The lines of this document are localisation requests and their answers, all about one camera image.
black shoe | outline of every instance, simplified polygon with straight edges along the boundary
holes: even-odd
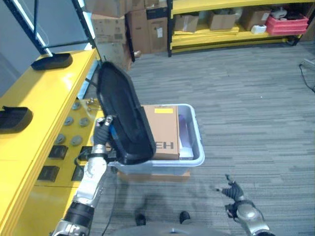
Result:
[[[184,220],[189,220],[190,215],[187,211],[182,211],[181,214],[179,215],[179,222],[182,224]]]
[[[146,217],[143,214],[138,214],[136,216],[137,226],[146,225]]]

shelving rack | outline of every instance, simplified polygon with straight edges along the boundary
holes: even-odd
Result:
[[[189,38],[188,35],[173,34],[174,15],[190,13],[196,11],[206,11],[214,9],[223,9],[231,7],[244,7],[256,5],[271,5],[271,4],[285,4],[285,3],[306,3],[315,2],[314,0],[167,0],[168,5],[168,36],[167,36],[167,50],[168,56],[171,57],[172,53],[239,46],[251,45],[261,43],[277,43],[290,41],[291,45],[296,45],[301,38],[301,35],[292,36],[270,36],[268,33],[252,34],[240,28],[237,34],[223,35],[220,37],[196,37],[195,39]],[[312,11],[309,22],[314,18],[315,11]]]
[[[47,54],[45,49],[49,48],[57,48],[57,47],[64,47],[64,46],[70,46],[70,45],[78,45],[78,44],[84,44],[84,43],[90,43],[92,45],[92,48],[96,48],[95,41],[91,35],[90,29],[88,27],[88,24],[84,18],[82,8],[78,2],[78,0],[71,0],[73,7],[75,9],[75,12],[77,13],[77,16],[79,18],[80,24],[83,28],[83,31],[87,37],[86,40],[81,40],[81,41],[74,41],[74,42],[66,42],[62,44],[53,44],[53,45],[45,45],[43,46],[39,40],[36,37],[37,34],[37,12],[38,12],[38,0],[34,0],[34,29],[31,29],[30,26],[27,24],[26,20],[20,13],[19,9],[16,7],[14,4],[13,0],[3,0],[3,2],[6,4],[8,9],[11,11],[13,14],[14,18],[17,20],[17,22],[20,24],[21,28],[25,32],[25,34],[28,36],[30,41],[33,43],[33,45],[37,48],[40,54]],[[125,17],[125,26],[126,26],[126,38],[127,38],[127,44],[129,46],[130,50],[130,56],[132,62],[135,62],[134,58],[134,51],[133,51],[133,46],[132,46],[132,41],[131,41],[131,36],[130,36],[130,29],[129,25],[127,22],[127,17]]]

yellow shelf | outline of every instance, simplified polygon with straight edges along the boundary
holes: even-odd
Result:
[[[228,7],[256,6],[269,4],[314,2],[314,0],[174,0],[171,18],[175,14],[206,11]]]
[[[28,107],[31,123],[17,134],[0,135],[0,235],[12,235],[54,140],[93,63],[96,49],[71,52],[62,69],[31,67],[0,98],[0,107]]]
[[[173,35],[173,39],[176,38],[188,38],[188,37],[198,37],[201,35],[231,35],[231,34],[237,34],[240,31],[240,27],[235,25],[230,30],[209,30],[209,26],[207,24],[200,24],[197,25],[197,29],[195,32],[186,32],[186,31],[175,31]]]
[[[244,46],[244,45],[255,45],[255,44],[266,44],[266,43],[281,43],[285,42],[286,38],[267,38],[267,39],[256,39],[250,41],[233,41],[228,43],[211,43],[211,44],[199,44],[199,45],[189,45],[184,47],[173,48],[173,53],[181,53],[187,51],[195,50],[205,50],[211,48],[222,48],[222,47],[233,47],[233,46]]]
[[[226,43],[250,39],[255,40],[264,38],[275,38],[275,36],[270,36],[266,32],[253,34],[250,31],[245,31],[241,26],[238,25],[235,25],[235,27],[233,27],[230,31],[210,31],[209,29],[200,29],[199,32],[200,31],[203,31],[203,33],[173,35],[171,48],[210,43]]]

brown cardboard box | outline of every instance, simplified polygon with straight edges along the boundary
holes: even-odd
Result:
[[[270,11],[270,8],[266,6],[245,7],[239,22],[245,30],[251,31],[255,25],[261,26],[265,24]]]
[[[167,50],[167,18],[148,20],[151,53]]]
[[[208,25],[210,30],[230,30],[233,28],[236,15],[218,15],[210,11]]]
[[[198,15],[176,15],[175,31],[195,32],[198,24]]]
[[[156,7],[159,4],[159,0],[144,0],[146,7]]]
[[[114,18],[92,14],[91,17],[95,32],[96,43],[125,43],[125,17]]]
[[[132,11],[143,10],[144,0],[132,0]]]
[[[146,10],[131,11],[127,15],[133,50],[150,53],[150,38]]]
[[[128,71],[131,67],[131,55],[127,44],[96,43],[102,61],[111,61],[118,67]]]
[[[149,125],[156,142],[156,160],[178,160],[179,128],[177,106],[144,105]]]
[[[190,172],[186,171],[182,176],[175,175],[144,175],[144,174],[131,174],[126,175],[120,171],[117,176],[124,181],[132,182],[145,182],[145,181],[163,181],[163,182],[186,182],[190,178]]]
[[[132,10],[132,0],[85,0],[85,7],[93,14],[122,17]]]

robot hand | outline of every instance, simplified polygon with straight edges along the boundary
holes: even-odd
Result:
[[[233,199],[234,204],[225,206],[225,210],[230,218],[240,223],[249,236],[274,236],[270,232],[268,225],[260,210],[254,203],[247,200],[242,188],[229,175],[225,175],[230,188],[217,188],[224,195]]]

